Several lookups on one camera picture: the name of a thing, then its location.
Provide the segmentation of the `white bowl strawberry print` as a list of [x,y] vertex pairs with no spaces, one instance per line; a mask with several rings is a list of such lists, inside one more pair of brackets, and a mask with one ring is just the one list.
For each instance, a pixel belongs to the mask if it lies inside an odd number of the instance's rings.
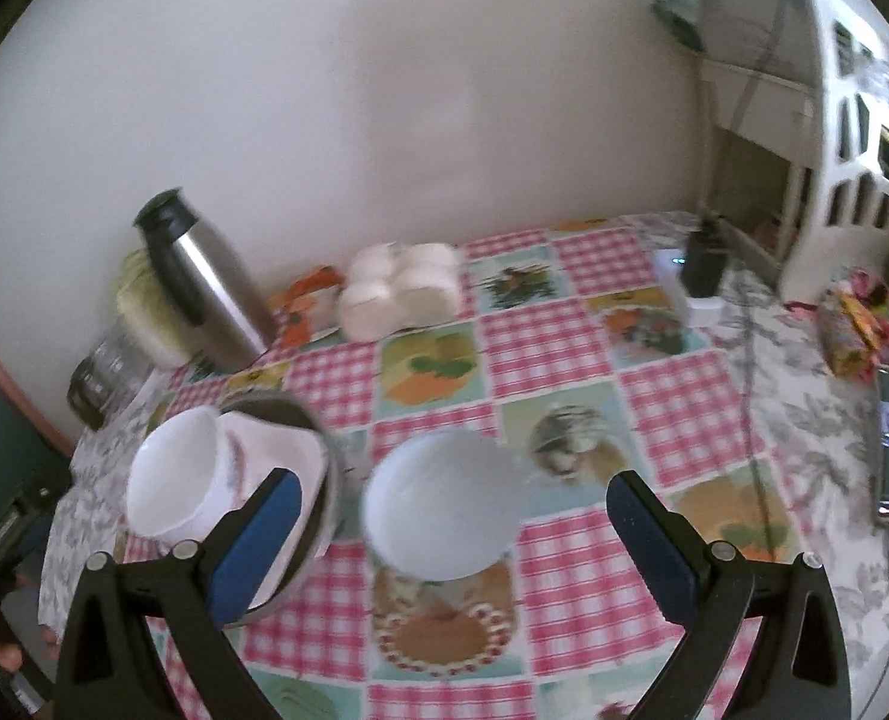
[[241,447],[213,406],[182,411],[149,433],[131,462],[125,518],[165,548],[203,541],[243,494]]

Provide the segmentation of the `white square floral plate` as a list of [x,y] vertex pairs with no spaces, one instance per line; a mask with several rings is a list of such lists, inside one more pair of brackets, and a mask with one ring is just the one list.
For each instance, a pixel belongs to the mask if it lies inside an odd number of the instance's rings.
[[[241,447],[244,466],[246,460],[244,449],[250,449],[250,444],[244,444],[246,434],[229,426],[229,415],[223,415],[223,421]],[[306,429],[277,427],[272,429],[272,436],[275,439],[278,437],[283,439],[280,447],[285,449],[285,460],[294,461],[307,472],[306,479],[311,481],[309,491],[314,493],[319,481],[317,473],[321,471],[324,460],[324,452],[316,434]],[[283,544],[301,523],[303,513],[301,478],[291,468],[275,468],[268,473],[264,481],[272,475],[277,475],[280,483],[273,489],[270,500],[262,505],[259,515],[250,520],[244,533],[232,543],[232,550],[211,574],[211,601],[213,601],[211,616],[221,626],[239,621],[247,613],[255,593],[261,588],[268,571],[272,569],[273,562],[282,552]],[[241,494],[241,505],[238,509],[247,504],[247,501],[257,493],[257,489],[247,499]]]

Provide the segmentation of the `white bowl cartoon print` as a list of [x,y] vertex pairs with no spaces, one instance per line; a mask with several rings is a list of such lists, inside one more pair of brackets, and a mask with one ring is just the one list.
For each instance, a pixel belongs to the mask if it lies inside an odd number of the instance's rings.
[[527,483],[524,463],[492,437],[435,429],[374,466],[361,495],[361,530],[384,566],[421,582],[453,582],[513,546]]

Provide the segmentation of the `grey metal pan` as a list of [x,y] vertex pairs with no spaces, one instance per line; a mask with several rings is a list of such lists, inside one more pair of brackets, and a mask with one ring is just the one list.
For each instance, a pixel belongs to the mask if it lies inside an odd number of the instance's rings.
[[[275,468],[291,468],[301,478],[303,486],[303,513],[301,523],[288,536],[282,552],[273,562],[272,569],[255,593],[249,610],[239,621],[229,622],[229,627],[244,626],[272,616],[286,603],[300,594],[324,559],[328,546],[339,526],[342,507],[343,462],[345,454],[335,436],[301,400],[286,392],[250,392],[231,398],[220,406],[221,415],[229,415],[229,426],[244,431],[246,460],[246,487],[243,498],[254,493],[268,473]],[[316,434],[324,460],[317,476],[317,488],[309,491],[307,472],[294,461],[285,460],[283,439],[272,436],[272,429],[306,429]]]

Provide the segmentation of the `grey floral tablecloth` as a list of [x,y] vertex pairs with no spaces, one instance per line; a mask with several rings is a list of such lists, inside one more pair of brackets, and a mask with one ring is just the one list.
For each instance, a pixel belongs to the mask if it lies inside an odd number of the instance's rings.
[[657,484],[705,538],[824,561],[856,717],[889,716],[889,525],[874,522],[872,390],[835,376],[815,320],[734,263],[724,314],[613,335]]

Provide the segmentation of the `glass jar black lid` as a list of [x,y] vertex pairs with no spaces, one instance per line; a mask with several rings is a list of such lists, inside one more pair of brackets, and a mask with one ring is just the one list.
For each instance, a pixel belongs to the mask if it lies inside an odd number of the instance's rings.
[[71,411],[99,431],[124,410],[153,372],[153,362],[120,325],[112,325],[74,368],[67,388]]

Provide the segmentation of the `napa cabbage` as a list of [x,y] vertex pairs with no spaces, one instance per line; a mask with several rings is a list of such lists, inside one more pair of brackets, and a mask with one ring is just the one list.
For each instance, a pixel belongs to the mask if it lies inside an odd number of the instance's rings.
[[159,369],[181,369],[195,356],[145,249],[125,255],[115,282],[115,310],[125,333]]

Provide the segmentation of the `checkered picture tablecloth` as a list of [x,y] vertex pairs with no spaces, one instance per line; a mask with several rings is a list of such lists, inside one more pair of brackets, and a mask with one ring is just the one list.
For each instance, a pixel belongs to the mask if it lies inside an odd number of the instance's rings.
[[789,559],[797,528],[718,341],[677,322],[630,226],[562,224],[472,242],[446,325],[280,348],[249,371],[170,378],[169,419],[259,388],[303,400],[360,486],[410,437],[469,429],[526,463],[516,544],[453,585],[369,553],[347,500],[296,598],[231,644],[286,718],[618,718],[679,640],[604,511],[631,468],[709,539]]

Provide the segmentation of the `orange snack packet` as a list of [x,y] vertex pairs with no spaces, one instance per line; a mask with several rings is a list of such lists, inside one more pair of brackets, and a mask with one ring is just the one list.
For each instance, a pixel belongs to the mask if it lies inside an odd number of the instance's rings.
[[316,266],[267,299],[268,309],[278,320],[282,348],[303,348],[339,330],[337,298],[343,283],[335,266]]

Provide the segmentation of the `colourful snack bag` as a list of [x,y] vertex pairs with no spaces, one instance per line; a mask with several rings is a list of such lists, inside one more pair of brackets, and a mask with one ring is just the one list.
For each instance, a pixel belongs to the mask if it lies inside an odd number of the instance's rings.
[[830,371],[869,382],[874,367],[889,364],[889,288],[864,268],[851,268],[828,286],[817,304],[817,333]]

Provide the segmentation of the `steel thermos jug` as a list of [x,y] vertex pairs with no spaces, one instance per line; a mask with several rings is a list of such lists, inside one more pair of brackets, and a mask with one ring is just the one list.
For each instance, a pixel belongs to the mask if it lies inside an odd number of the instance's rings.
[[272,310],[231,245],[180,188],[154,195],[133,226],[164,295],[211,366],[242,371],[272,348],[278,333]]

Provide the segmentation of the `bag of steamed buns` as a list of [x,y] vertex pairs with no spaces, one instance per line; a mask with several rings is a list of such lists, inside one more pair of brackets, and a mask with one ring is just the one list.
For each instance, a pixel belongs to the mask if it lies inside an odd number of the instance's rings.
[[360,250],[337,298],[340,330],[355,343],[373,343],[456,320],[464,302],[463,263],[460,250],[444,242],[389,242]]

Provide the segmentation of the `white shelf cabinet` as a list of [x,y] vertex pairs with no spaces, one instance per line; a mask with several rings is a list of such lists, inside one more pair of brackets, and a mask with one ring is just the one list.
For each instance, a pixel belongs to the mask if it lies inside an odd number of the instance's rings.
[[700,206],[781,301],[889,254],[889,45],[843,0],[696,0]]

